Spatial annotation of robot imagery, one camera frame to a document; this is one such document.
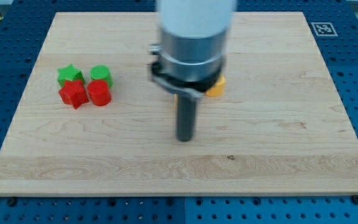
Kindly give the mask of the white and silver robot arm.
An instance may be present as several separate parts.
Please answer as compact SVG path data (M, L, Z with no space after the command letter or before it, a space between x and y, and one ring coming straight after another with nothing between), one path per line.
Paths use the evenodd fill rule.
M236 0L158 0L152 80L168 92L198 98L218 80Z

